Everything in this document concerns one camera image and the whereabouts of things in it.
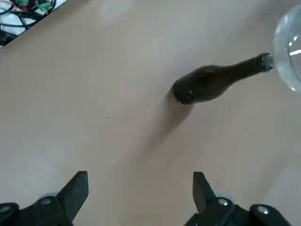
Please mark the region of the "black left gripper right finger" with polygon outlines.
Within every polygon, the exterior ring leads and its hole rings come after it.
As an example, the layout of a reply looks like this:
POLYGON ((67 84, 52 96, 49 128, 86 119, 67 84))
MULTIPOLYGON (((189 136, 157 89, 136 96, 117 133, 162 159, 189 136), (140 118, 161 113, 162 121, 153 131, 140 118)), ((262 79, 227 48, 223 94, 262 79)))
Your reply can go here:
POLYGON ((193 173, 193 199, 197 208, 187 226, 289 226, 290 223, 274 207, 253 204, 241 208, 226 197, 216 196, 204 173, 193 173))

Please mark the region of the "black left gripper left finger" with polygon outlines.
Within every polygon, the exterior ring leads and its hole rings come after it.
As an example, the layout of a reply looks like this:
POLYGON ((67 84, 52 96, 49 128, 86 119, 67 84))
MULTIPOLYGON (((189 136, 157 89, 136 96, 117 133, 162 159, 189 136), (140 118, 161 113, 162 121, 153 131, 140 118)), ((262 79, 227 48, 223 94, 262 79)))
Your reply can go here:
POLYGON ((20 209, 17 203, 0 205, 2 226, 72 226, 88 197, 88 173, 78 171, 57 193, 20 209))

